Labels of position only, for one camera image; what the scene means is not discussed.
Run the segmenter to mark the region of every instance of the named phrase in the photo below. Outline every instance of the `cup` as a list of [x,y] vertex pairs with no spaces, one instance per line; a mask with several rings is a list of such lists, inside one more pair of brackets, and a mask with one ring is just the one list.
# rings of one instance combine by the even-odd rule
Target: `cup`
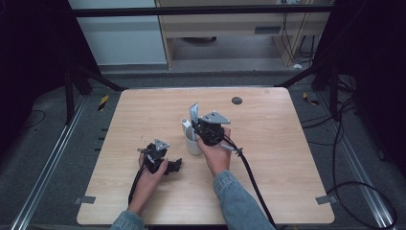
[[186,139],[186,147],[188,148],[188,152],[192,155],[198,155],[202,153],[200,148],[197,146],[197,142],[195,139],[194,129],[188,119],[182,119],[182,128],[184,131],[185,139]]

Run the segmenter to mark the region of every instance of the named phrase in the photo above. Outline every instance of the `white wall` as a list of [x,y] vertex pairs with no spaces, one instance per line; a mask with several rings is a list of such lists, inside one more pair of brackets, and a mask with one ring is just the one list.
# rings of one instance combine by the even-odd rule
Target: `white wall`
[[[155,7],[153,0],[69,0],[72,9]],[[98,65],[167,64],[157,16],[78,18]]]

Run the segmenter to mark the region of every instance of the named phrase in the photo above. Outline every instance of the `blue sleeve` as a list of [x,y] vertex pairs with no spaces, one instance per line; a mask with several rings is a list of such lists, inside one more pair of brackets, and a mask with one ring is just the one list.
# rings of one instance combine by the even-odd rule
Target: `blue sleeve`
[[229,230],[275,229],[231,172],[223,171],[215,176],[214,192]]
[[144,221],[136,214],[123,211],[116,218],[110,230],[143,230]]

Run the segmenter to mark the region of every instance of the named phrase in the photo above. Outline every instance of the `wooden table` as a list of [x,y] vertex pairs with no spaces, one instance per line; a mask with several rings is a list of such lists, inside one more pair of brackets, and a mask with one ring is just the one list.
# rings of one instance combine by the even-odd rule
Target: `wooden table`
[[[232,103],[241,97],[242,104]],[[143,218],[145,224],[224,224],[203,154],[186,149],[181,119],[198,102],[199,115],[213,110],[231,120],[232,140],[251,165],[276,223],[321,224],[334,220],[310,149],[288,91],[284,88],[137,89],[123,92],[86,191],[78,223],[111,224],[127,207],[138,171],[139,152],[159,138],[170,144],[169,160],[182,158],[180,172],[165,175]],[[231,172],[255,198],[242,161],[232,156]]]

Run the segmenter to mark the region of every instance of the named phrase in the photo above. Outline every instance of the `person's right hand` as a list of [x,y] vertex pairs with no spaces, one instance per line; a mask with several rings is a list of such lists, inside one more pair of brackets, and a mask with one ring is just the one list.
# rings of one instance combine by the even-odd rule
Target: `person's right hand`
[[[230,133],[231,130],[224,127],[224,134],[230,137]],[[206,156],[206,162],[210,171],[212,172],[213,177],[222,171],[230,170],[231,151],[224,149],[220,145],[215,145],[212,147],[206,146],[203,143],[203,140],[198,135],[196,136],[197,145]]]

